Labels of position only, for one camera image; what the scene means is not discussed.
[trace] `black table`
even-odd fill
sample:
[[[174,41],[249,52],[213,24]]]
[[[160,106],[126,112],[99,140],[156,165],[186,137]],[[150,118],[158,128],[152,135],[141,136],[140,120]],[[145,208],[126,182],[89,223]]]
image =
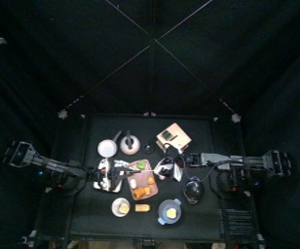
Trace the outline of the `black table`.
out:
[[[97,166],[101,160],[99,142],[113,139],[119,130],[124,132],[130,130],[141,141],[141,150],[133,156],[125,155],[119,150],[114,159],[128,162],[148,159],[154,168],[165,155],[156,144],[156,136],[173,123],[180,125],[192,138],[186,153],[244,155],[240,125],[230,118],[188,119],[93,115],[69,117],[62,121],[53,149],[53,159],[78,160],[85,166]],[[142,146],[149,143],[156,148],[152,154],[146,154],[142,150]],[[202,179],[208,171],[209,168],[189,168],[188,174]],[[206,193],[196,205],[188,203],[182,194],[182,186],[188,181],[185,173],[181,182],[176,182],[173,179],[162,181],[158,176],[156,180],[160,192],[150,198],[138,201],[132,197],[126,180],[124,180],[122,190],[115,194],[95,190],[93,182],[86,183],[85,188],[75,196],[45,194],[37,222],[38,237],[65,241],[133,239],[156,242],[165,240],[198,243],[224,240],[232,240],[233,243],[246,242],[246,240],[253,242],[258,232],[253,199],[246,196],[240,196],[236,200],[230,199],[229,201],[220,199],[214,191],[217,190],[216,173],[212,174],[212,182],[209,180],[204,182]],[[111,211],[111,204],[118,197],[125,197],[132,207],[128,215],[122,218],[117,217]],[[160,204],[164,200],[176,198],[181,201],[181,219],[173,225],[161,225],[158,223]],[[150,211],[134,212],[136,203],[150,204]],[[244,211],[244,222],[250,216],[249,229],[248,231],[244,229],[242,234],[237,232],[237,226],[230,227],[229,224],[229,220],[232,221],[237,217],[234,210]]]

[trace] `yellow food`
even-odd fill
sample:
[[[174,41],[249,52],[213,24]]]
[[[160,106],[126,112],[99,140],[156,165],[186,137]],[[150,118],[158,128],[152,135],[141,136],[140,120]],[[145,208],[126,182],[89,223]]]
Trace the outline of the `yellow food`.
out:
[[[137,199],[140,199],[140,198],[142,198],[144,195],[145,195],[145,190],[144,190],[144,188],[138,188],[138,189],[133,190],[133,193],[134,193],[134,197],[136,197]]]
[[[150,196],[150,194],[152,194],[152,189],[150,189],[150,187],[144,188],[144,190],[145,190],[145,194],[146,194],[148,196]]]
[[[122,203],[119,206],[119,212],[126,214],[129,212],[129,205],[126,203]]]
[[[149,176],[149,178],[148,178],[148,184],[156,184],[156,179],[154,179],[154,177],[153,176]]]
[[[176,209],[174,208],[170,208],[166,212],[166,216],[170,218],[170,219],[174,219],[176,218]]]
[[[150,205],[148,204],[136,204],[134,211],[136,212],[148,212],[150,210]]]

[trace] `white object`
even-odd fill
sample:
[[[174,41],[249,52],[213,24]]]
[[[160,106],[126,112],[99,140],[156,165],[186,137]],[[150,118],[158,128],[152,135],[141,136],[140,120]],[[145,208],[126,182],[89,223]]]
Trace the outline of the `white object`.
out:
[[[122,161],[122,160],[115,160],[115,165],[114,167],[124,167],[129,165],[129,163],[126,161]],[[110,187],[111,187],[111,182],[109,180],[109,176],[107,176],[107,173],[110,171],[110,164],[107,163],[107,160],[106,159],[102,159],[101,160],[101,163],[99,163],[99,166],[98,166],[98,169],[103,169],[106,168],[106,171],[105,171],[105,178],[103,178],[103,181],[101,183],[98,182],[94,182],[93,183],[93,187],[94,189],[97,190],[105,190],[105,191],[110,191]],[[121,188],[122,188],[122,183],[124,181],[118,184],[118,186],[115,187],[115,189],[113,190],[114,193],[119,192],[121,191]]]
[[[250,192],[249,191],[244,191],[244,193],[246,194],[248,197],[250,197]]]
[[[130,187],[132,187],[133,189],[137,188],[137,182],[136,182],[134,179],[130,179],[129,184],[130,184]]]
[[[69,112],[66,110],[62,110],[59,113],[58,113],[58,116],[61,119],[65,119],[67,116],[69,116]]]
[[[225,249],[225,243],[214,243],[212,249]]]
[[[113,213],[114,213],[114,215],[118,216],[118,217],[124,217],[124,216],[128,214],[128,212],[126,212],[126,213],[119,212],[119,208],[121,208],[121,205],[122,205],[124,203],[128,205],[128,207],[129,207],[129,209],[130,209],[129,201],[128,201],[125,198],[118,198],[118,199],[115,199],[115,201],[113,202],[113,207],[111,207],[111,208],[113,208]]]
[[[230,116],[230,119],[234,123],[240,123],[241,122],[241,117],[238,116],[237,113],[234,113],[232,116]]]
[[[160,160],[154,169],[154,173],[160,176],[161,180],[166,179],[166,176],[161,175],[162,170],[172,170],[174,167],[174,164],[172,162],[168,164],[162,164],[164,161],[165,159]]]
[[[117,143],[111,139],[103,140],[98,145],[98,153],[106,159],[114,156],[117,150]]]
[[[178,167],[178,165],[176,164],[174,166],[174,178],[177,179],[177,181],[181,181],[182,178],[182,168]]]
[[[126,137],[122,139],[121,149],[125,154],[134,155],[140,150],[141,144],[136,136],[130,135],[130,132],[126,132]]]

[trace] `white plate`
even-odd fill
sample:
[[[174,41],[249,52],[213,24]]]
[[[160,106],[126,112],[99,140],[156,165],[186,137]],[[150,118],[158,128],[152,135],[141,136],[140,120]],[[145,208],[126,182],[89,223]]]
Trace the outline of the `white plate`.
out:
[[[113,203],[113,212],[114,212],[115,216],[118,216],[118,217],[124,217],[128,214],[128,213],[124,214],[119,212],[119,207],[124,203],[129,206],[129,210],[130,210],[129,201],[125,198],[115,199],[115,201]]]
[[[118,146],[114,140],[106,139],[98,144],[98,153],[103,158],[110,158],[117,153]]]

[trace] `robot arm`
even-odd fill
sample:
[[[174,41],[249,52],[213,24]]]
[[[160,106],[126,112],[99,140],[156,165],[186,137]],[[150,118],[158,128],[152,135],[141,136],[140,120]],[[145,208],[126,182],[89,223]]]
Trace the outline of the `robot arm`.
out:
[[[30,143],[14,141],[5,154],[3,162],[13,167],[26,167],[31,164],[51,170],[57,177],[53,187],[67,190],[79,190],[86,181],[86,170],[75,161],[63,163],[41,156]]]
[[[270,176],[289,176],[292,174],[292,161],[287,153],[268,151],[261,157],[224,156],[201,153],[202,165],[218,163],[217,170],[256,168],[266,171]]]

